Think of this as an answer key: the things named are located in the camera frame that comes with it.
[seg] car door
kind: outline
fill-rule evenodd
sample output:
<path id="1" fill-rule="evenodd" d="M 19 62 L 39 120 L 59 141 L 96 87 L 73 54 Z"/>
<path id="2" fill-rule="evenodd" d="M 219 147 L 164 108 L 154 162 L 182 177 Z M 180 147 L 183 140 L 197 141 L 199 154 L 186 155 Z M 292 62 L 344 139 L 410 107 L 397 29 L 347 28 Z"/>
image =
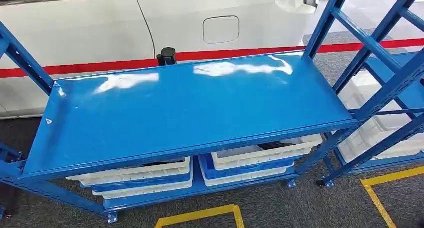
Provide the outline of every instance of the car door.
<path id="1" fill-rule="evenodd" d="M 158 54 L 297 46 L 317 0 L 138 0 Z"/>
<path id="2" fill-rule="evenodd" d="M 0 6 L 0 21 L 42 66 L 154 58 L 137 0 L 11 1 Z M 17 66 L 4 55 L 0 71 L 12 68 Z M 40 115 L 46 102 L 29 77 L 0 78 L 0 104 L 9 116 Z"/>

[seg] red stripe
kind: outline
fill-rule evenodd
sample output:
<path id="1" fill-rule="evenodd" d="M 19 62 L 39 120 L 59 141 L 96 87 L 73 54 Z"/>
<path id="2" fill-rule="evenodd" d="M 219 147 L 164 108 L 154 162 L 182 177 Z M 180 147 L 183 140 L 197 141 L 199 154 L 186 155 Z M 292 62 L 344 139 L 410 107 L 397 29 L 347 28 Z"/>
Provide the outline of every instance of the red stripe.
<path id="1" fill-rule="evenodd" d="M 384 48 L 422 46 L 424 45 L 424 38 L 423 39 L 406 39 L 406 40 L 388 40 L 388 41 L 381 41 L 380 44 Z M 320 48 L 318 49 L 318 52 L 330 53 L 330 52 L 356 51 L 361 48 L 362 48 L 362 43 L 326 44 L 326 45 L 321 45 Z M 180 52 L 176 54 L 175 58 L 180 61 L 222 59 L 222 58 L 232 58 L 232 57 L 238 57 L 238 56 L 276 53 L 276 52 L 303 50 L 303 49 L 305 49 L 305 46 Z M 143 60 L 101 62 L 101 63 L 90 63 L 90 64 L 46 66 L 44 67 L 44 70 L 48 74 L 70 74 L 70 73 L 85 73 L 85 72 L 94 72 L 94 71 L 137 69 L 137 68 L 153 67 L 156 65 L 158 65 L 158 62 L 156 59 L 143 59 Z M 0 69 L 0 78 L 22 77 L 22 76 L 25 76 L 25 73 L 19 68 Z"/>

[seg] blue shelf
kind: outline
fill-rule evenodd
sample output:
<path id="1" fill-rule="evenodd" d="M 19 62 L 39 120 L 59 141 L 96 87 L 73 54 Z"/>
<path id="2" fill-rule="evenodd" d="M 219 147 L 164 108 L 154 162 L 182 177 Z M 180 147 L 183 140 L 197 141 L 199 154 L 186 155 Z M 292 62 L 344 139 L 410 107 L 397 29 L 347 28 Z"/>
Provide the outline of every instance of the blue shelf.
<path id="1" fill-rule="evenodd" d="M 354 123 L 302 52 L 60 79 L 21 179 L 133 166 Z"/>
<path id="2" fill-rule="evenodd" d="M 276 180 L 284 180 L 295 178 L 297 175 L 293 167 L 287 169 L 283 174 L 271 175 L 258 179 L 243 180 L 240 182 L 233 182 L 222 185 L 206 186 L 200 170 L 199 161 L 197 157 L 193 157 L 193 185 L 190 188 L 177 189 L 171 191 L 164 191 L 151 194 L 135 195 L 116 199 L 105 199 L 103 201 L 104 212 L 119 211 L 128 208 L 135 208 L 164 201 L 181 199 L 184 197 L 201 195 L 213 192 L 219 192 L 229 189 L 235 189 L 247 185 L 271 182 Z"/>
<path id="3" fill-rule="evenodd" d="M 392 56 L 402 66 L 404 66 L 417 53 L 418 52 L 393 54 Z M 381 85 L 385 84 L 394 75 L 392 70 L 390 70 L 381 60 L 375 57 L 368 58 L 364 63 L 364 67 Z M 395 101 L 403 109 L 424 108 L 424 86 L 419 81 L 413 82 L 401 94 L 399 94 L 397 98 L 395 98 Z M 419 115 L 419 113 L 411 115 L 412 117 L 410 117 L 414 118 Z"/>
<path id="4" fill-rule="evenodd" d="M 346 161 L 343 159 L 343 156 L 340 153 L 338 147 L 334 149 L 334 153 L 338 162 L 341 165 L 345 165 Z M 396 166 L 400 164 L 408 164 L 408 163 L 420 162 L 420 161 L 424 161 L 424 152 L 422 151 L 420 151 L 419 153 L 415 155 L 399 156 L 399 157 L 393 157 L 393 158 L 387 158 L 387 159 L 371 159 L 355 167 L 348 173 L 360 173 L 360 172 L 371 171 L 375 169 L 387 168 L 387 167 Z"/>

